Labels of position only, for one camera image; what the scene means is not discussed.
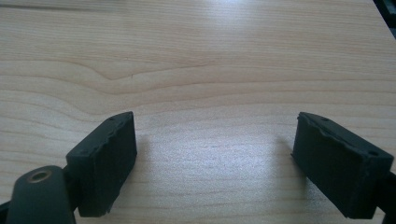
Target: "wooden table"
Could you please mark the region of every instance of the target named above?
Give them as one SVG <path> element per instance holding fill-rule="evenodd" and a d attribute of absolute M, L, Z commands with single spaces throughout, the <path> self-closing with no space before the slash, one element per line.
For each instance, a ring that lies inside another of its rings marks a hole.
<path fill-rule="evenodd" d="M 364 223 L 293 162 L 296 118 L 396 156 L 395 74 L 372 0 L 0 0 L 1 203 L 133 110 L 135 167 L 111 213 L 78 224 Z"/>

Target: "bolt hole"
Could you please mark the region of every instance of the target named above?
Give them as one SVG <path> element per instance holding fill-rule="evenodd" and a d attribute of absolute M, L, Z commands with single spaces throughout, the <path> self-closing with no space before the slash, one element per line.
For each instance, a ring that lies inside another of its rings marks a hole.
<path fill-rule="evenodd" d="M 372 156 L 378 156 L 378 153 L 374 152 L 374 151 L 369 151 L 369 154 Z"/>
<path fill-rule="evenodd" d="M 28 177 L 27 182 L 33 184 L 38 183 L 50 177 L 51 174 L 52 172 L 49 170 L 37 171 Z"/>

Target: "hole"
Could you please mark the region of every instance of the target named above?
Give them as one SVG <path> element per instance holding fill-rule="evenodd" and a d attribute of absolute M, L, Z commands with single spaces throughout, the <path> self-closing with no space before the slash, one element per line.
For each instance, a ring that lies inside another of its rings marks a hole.
<path fill-rule="evenodd" d="M 27 182 L 33 184 L 38 183 L 50 177 L 51 174 L 52 172 L 49 170 L 37 171 L 27 178 Z"/>
<path fill-rule="evenodd" d="M 372 156 L 378 156 L 378 153 L 374 152 L 374 151 L 369 151 L 369 154 L 372 155 Z"/>

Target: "light wood surface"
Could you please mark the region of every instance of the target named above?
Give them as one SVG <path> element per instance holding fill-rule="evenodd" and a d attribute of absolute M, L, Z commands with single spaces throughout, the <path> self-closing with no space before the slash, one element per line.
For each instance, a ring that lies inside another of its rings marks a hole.
<path fill-rule="evenodd" d="M 128 110 L 135 168 L 79 224 L 382 220 L 344 218 L 290 156 L 300 111 L 396 156 L 396 42 L 371 0 L 0 0 L 0 203 Z"/>

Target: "wood grain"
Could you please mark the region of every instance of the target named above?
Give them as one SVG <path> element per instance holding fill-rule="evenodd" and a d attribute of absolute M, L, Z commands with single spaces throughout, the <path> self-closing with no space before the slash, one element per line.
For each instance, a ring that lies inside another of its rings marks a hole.
<path fill-rule="evenodd" d="M 395 43 L 370 0 L 0 0 L 0 203 L 133 110 L 135 168 L 79 224 L 363 223 L 294 164 L 296 117 L 396 156 Z"/>

